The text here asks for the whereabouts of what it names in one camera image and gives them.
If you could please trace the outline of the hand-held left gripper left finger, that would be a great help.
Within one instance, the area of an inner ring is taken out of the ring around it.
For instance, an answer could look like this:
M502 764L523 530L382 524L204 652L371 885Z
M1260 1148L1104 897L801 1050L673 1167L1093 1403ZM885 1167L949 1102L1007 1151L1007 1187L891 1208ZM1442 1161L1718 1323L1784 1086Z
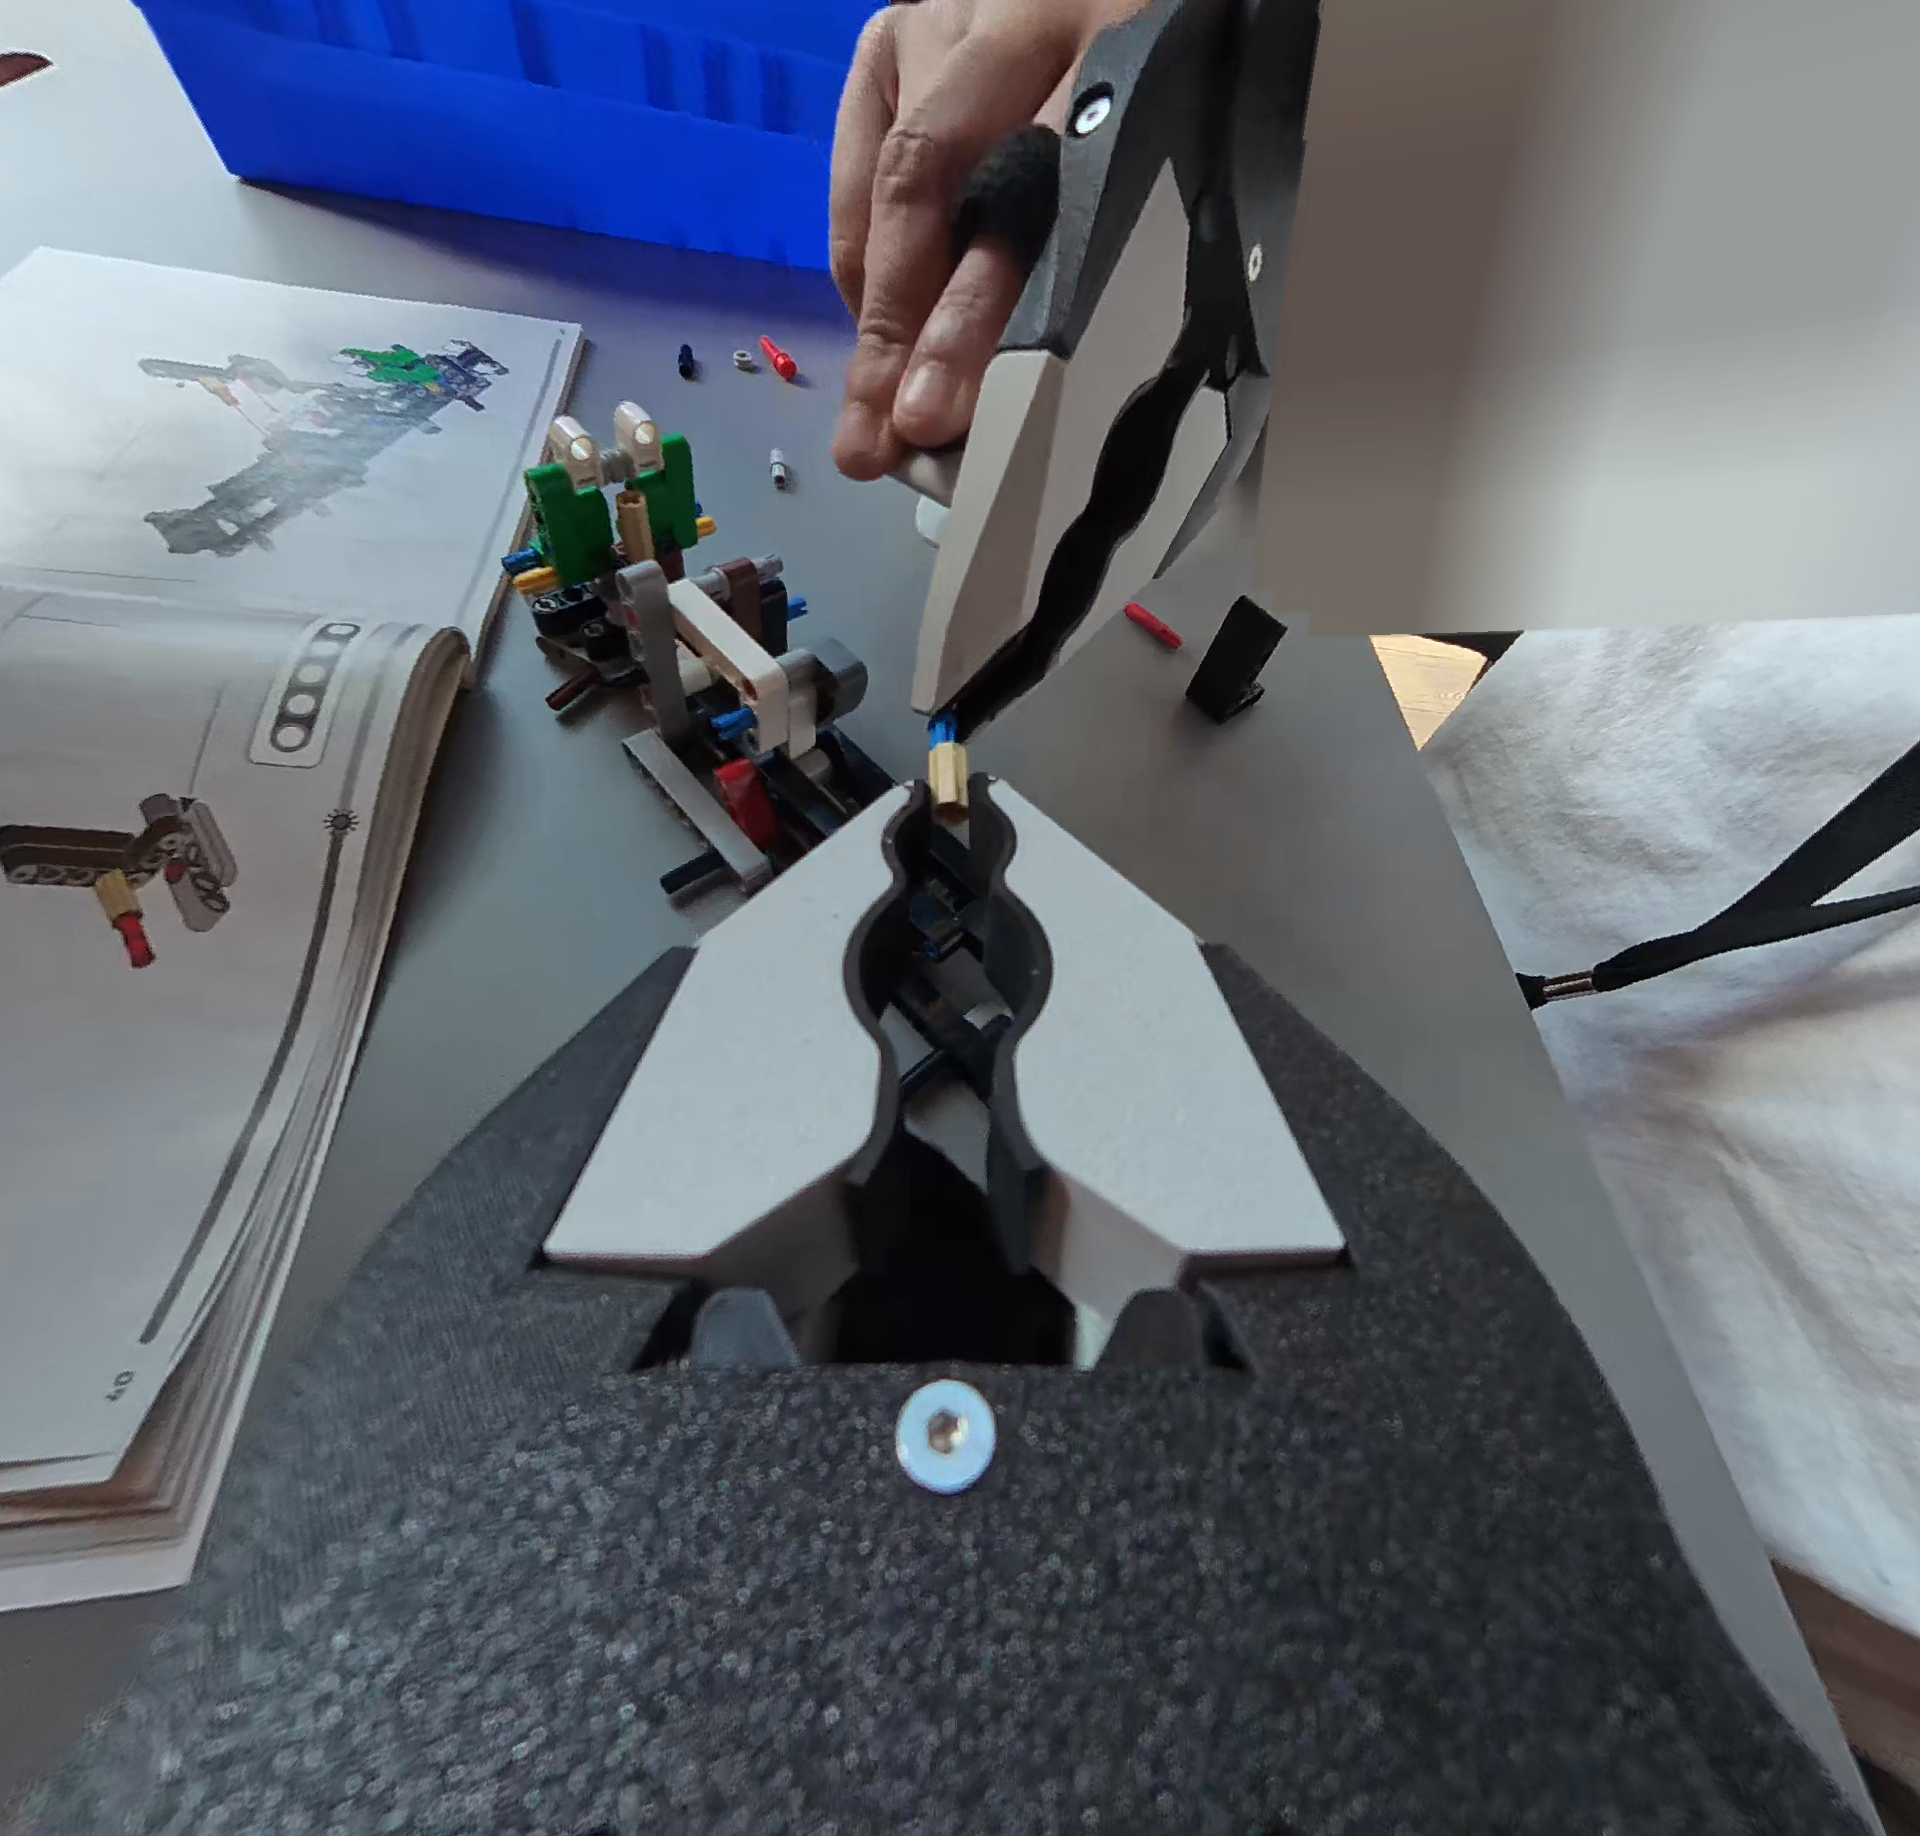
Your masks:
M784 1316L851 1281L901 1117L881 1012L921 946L929 827L926 786L898 786L700 939L550 1262L768 1292Z

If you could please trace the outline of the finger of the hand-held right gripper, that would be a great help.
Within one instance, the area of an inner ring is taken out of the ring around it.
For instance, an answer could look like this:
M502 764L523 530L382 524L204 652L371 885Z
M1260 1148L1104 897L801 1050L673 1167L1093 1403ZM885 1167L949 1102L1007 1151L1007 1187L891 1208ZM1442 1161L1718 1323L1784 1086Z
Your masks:
M1056 221L983 376L932 567L914 708L952 696L1038 607L1048 544L1088 505L1117 421L1155 384L1202 384L1188 337L1190 210L1175 161L1108 174L1060 161Z
M1210 497L1230 446L1218 387L1190 387L1180 415L1171 413L1175 392L1184 387L1155 384L1117 421L1091 471L1088 505L1048 544L1031 620L952 696L960 741L1074 658L1175 554L1190 507Z

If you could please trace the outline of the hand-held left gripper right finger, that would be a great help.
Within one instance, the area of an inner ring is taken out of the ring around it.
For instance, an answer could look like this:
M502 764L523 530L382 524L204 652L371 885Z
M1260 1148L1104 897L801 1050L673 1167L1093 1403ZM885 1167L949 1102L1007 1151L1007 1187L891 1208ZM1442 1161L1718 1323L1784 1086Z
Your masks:
M1188 922L1007 778L971 778L969 849L1013 1009L995 1143L1038 1273L1110 1334L1139 1294L1341 1262L1342 1229Z

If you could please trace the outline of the partly built lego model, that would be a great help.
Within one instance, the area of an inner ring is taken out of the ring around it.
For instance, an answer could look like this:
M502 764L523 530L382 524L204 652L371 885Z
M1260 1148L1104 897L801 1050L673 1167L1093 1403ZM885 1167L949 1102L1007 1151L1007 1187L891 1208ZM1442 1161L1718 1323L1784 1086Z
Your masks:
M560 413L521 481L527 544L502 573L538 644L568 664L544 703L578 713L600 696L637 692L648 716L627 753L700 843L660 878L667 897L719 883L754 897L895 788L845 730L867 696L867 664L830 639L795 639L805 599L784 586L782 560L705 560L711 521L683 433L627 402L606 446ZM910 865L921 946L888 1003L923 1045L901 1069L904 1102L965 1083L989 1103L1013 1031L1002 998L964 1006L964 988L940 983L960 953L986 960L989 943L989 883L965 827L932 815Z

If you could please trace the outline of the open lego instruction booklet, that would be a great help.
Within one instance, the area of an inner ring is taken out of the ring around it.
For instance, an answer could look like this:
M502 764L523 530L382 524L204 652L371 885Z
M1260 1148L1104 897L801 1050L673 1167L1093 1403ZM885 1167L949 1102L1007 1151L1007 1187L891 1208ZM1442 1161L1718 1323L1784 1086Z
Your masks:
M181 1587L584 330L3 273L3 1612Z

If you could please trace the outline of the person's right hand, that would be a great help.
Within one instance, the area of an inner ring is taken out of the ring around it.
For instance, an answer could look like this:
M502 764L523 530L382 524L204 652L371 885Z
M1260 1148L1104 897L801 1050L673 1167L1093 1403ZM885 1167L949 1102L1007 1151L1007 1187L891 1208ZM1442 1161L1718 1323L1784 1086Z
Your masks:
M971 170L1016 127L1062 127L1091 42L1145 0L921 0L872 15L840 100L830 271L854 326L831 462L881 481L971 425L1024 264L952 247Z

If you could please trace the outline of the black plastic block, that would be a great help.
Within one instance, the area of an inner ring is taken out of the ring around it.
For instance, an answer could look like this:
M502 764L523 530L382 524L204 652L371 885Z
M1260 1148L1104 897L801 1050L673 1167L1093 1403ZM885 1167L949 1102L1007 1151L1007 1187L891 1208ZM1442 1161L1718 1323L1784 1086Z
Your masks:
M1253 597L1236 597L1188 676L1188 706L1211 722L1230 722L1236 713L1247 713L1261 699L1261 669L1285 637L1286 628L1279 614Z

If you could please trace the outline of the white cloth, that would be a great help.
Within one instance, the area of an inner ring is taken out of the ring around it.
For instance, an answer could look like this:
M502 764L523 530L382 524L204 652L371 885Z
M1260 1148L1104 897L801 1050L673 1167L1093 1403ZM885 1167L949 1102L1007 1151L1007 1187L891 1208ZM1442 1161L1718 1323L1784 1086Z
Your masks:
M1424 768L1505 953L1732 905L1916 744L1916 617L1524 633ZM1916 909L1541 1035L1766 1551L1916 1634Z

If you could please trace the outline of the blue plastic bin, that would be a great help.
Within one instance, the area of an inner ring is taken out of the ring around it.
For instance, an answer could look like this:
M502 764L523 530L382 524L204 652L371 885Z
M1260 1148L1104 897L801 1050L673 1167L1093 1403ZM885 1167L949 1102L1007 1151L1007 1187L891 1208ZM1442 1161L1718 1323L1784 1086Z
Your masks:
M881 0L130 0L248 185L830 264Z

